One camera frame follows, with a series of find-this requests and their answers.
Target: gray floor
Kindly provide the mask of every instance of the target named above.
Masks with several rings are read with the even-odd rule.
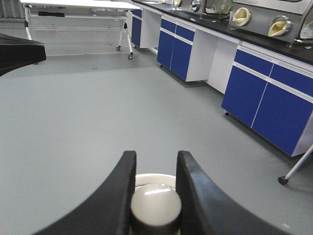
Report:
[[[71,211],[124,150],[137,151],[138,173],[172,175],[177,152],[188,150],[244,207],[295,235],[313,234],[312,158],[280,185],[297,159],[224,116],[221,93],[161,69],[153,50],[135,49],[128,60],[113,46],[49,56],[0,78],[1,235],[31,234]]]

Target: white metal stand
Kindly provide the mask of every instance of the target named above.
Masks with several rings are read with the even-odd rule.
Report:
[[[132,44],[129,37],[129,32],[126,24],[126,12],[128,10],[135,10],[140,9],[140,7],[135,6],[133,4],[122,2],[122,1],[94,1],[94,0],[20,0],[20,2],[23,4],[25,9],[25,29],[27,32],[28,39],[32,40],[30,30],[29,30],[29,14],[30,14],[30,6],[31,5],[38,5],[38,6],[61,6],[61,7],[82,7],[82,8],[92,8],[92,9],[105,9],[107,11],[112,11],[113,15],[110,17],[110,19],[114,20],[122,20],[122,27],[120,32],[120,38],[119,38],[119,45],[116,48],[116,50],[121,50],[122,40],[123,40],[123,34],[126,33],[127,36],[127,42],[130,50],[130,54],[128,55],[128,59],[133,59],[133,50],[132,50]],[[117,17],[115,14],[116,12],[121,12],[121,15]]]
[[[118,47],[116,48],[116,50],[121,50],[124,33],[126,33],[126,38],[127,38],[128,47],[129,47],[129,53],[130,53],[128,55],[128,59],[132,60],[133,59],[133,49],[132,49],[132,44],[131,44],[131,40],[130,40],[130,37],[129,37],[129,31],[128,31],[128,28],[127,28],[126,20],[124,20],[123,23],[122,23],[121,33],[119,35],[119,43],[118,43]]]
[[[299,169],[299,167],[303,164],[303,162],[310,156],[313,152],[313,144],[311,147],[306,151],[306,153],[300,158],[296,165],[288,172],[286,176],[281,176],[278,178],[280,184],[285,185],[288,183],[289,178]]]
[[[25,30],[27,33],[27,38],[29,40],[32,40],[31,35],[30,35],[30,31],[29,31],[29,17],[28,17],[28,12],[29,12],[29,5],[24,5],[24,9],[25,9]]]

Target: drawer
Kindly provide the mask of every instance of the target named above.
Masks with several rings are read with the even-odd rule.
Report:
[[[270,77],[313,97],[313,78],[279,65],[274,65]]]
[[[177,25],[176,26],[176,34],[193,42],[194,40],[194,36],[195,36],[195,32],[190,30],[190,29],[187,29],[187,28],[184,28],[180,25]]]
[[[162,22],[161,22],[161,27],[172,32],[172,33],[175,33],[176,31],[176,24],[175,23],[172,23],[172,22],[169,22],[165,19],[162,19]]]
[[[138,17],[140,17],[140,18],[142,18],[142,10],[137,10],[137,9],[133,10],[133,14],[138,16]]]
[[[266,76],[269,76],[273,66],[272,62],[251,55],[242,50],[237,50],[235,61]]]

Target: table leg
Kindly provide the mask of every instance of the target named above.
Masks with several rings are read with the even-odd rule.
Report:
[[[25,26],[25,30],[27,33],[27,38],[29,40],[32,40],[32,37],[30,35],[30,31],[29,31],[29,17],[28,17],[28,11],[29,11],[29,5],[24,5],[24,9],[25,9],[25,21],[24,21],[24,26]]]

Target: equipment on countertop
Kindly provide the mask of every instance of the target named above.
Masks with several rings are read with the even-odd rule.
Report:
[[[174,0],[174,6],[199,16],[227,15],[232,0]]]
[[[313,41],[313,0],[234,0],[229,24],[288,43]]]

